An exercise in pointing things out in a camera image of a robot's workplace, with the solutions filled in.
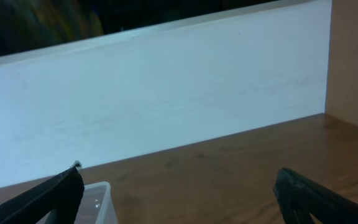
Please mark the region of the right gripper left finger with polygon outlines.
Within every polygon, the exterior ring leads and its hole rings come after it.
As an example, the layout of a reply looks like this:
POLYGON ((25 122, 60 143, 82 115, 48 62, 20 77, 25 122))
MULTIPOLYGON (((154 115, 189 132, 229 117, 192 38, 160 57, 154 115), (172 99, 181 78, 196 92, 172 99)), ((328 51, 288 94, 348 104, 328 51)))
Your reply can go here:
POLYGON ((85 191, 80 168, 75 161, 64 172, 0 204, 0 224, 37 223, 43 217, 46 223, 73 224, 85 191))

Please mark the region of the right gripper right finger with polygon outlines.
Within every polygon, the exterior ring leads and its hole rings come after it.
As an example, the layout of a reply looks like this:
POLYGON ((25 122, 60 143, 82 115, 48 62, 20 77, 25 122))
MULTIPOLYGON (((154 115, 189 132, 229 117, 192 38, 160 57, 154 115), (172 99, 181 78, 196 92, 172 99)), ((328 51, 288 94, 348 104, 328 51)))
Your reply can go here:
POLYGON ((286 224, 358 223, 358 204, 283 167, 278 171, 273 192, 286 224))

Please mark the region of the clear plastic container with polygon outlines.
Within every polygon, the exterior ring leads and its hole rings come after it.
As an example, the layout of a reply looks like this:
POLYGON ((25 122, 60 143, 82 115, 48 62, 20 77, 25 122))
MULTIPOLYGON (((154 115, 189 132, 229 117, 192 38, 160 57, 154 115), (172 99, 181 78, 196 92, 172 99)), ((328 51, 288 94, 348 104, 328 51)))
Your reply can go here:
MULTIPOLYGON (((46 223, 43 217, 37 223, 46 223)), ((117 223, 108 182, 98 182, 85 186, 76 220, 74 223, 117 223)))

